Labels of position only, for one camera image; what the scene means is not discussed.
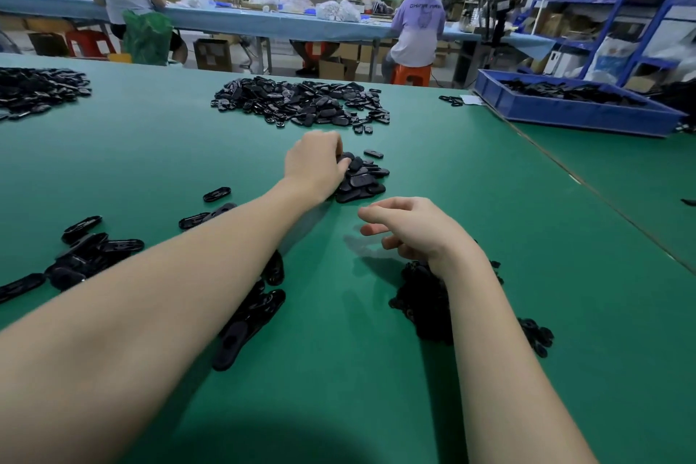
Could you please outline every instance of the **green plastic bag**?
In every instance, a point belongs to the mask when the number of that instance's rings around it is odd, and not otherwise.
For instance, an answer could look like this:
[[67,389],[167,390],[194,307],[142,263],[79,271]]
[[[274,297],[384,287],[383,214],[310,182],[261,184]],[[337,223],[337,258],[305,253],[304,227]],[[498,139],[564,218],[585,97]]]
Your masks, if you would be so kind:
[[123,50],[131,55],[133,62],[167,66],[169,43],[174,30],[169,17],[156,11],[136,15],[127,9],[123,12],[123,18],[126,21]]

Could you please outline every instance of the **white paper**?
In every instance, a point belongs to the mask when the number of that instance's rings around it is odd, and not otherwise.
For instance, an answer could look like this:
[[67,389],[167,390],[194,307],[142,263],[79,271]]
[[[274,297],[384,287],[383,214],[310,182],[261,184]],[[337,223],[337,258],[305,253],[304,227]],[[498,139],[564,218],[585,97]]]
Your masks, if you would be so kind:
[[473,94],[462,94],[459,96],[465,105],[483,105],[483,99],[479,96],[474,96]]

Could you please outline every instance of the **table leg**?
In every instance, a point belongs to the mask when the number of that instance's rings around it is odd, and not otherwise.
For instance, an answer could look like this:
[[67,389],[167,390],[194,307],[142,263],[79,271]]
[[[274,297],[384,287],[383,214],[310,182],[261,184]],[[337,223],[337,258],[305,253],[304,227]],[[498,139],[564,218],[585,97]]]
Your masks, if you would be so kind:
[[379,39],[372,39],[372,57],[370,57],[370,75],[368,80],[372,82],[374,80],[374,68],[377,65],[377,55],[379,54]]
[[263,42],[261,42],[261,37],[256,38],[256,57],[258,58],[258,66],[256,68],[256,73],[258,75],[263,75]]
[[266,37],[266,47],[268,48],[268,73],[273,72],[273,63],[271,62],[271,39]]

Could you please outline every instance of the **lavender shirt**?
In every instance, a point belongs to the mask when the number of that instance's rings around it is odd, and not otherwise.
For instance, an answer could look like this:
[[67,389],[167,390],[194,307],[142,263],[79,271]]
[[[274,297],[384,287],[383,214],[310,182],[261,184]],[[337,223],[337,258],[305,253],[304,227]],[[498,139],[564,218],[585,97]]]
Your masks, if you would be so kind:
[[399,32],[399,42],[391,49],[392,59],[410,67],[432,64],[446,19],[439,0],[402,2],[392,21],[392,29]]

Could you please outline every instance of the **right hand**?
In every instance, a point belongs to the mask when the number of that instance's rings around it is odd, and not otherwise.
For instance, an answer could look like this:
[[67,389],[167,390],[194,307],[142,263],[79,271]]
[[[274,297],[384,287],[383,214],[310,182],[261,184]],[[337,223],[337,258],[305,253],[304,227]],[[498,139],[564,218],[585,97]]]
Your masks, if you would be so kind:
[[358,216],[367,222],[360,229],[362,235],[391,231],[392,235],[382,239],[384,249],[397,249],[404,258],[427,261],[438,277],[457,255],[480,251],[464,228],[427,198],[395,196],[360,208]]

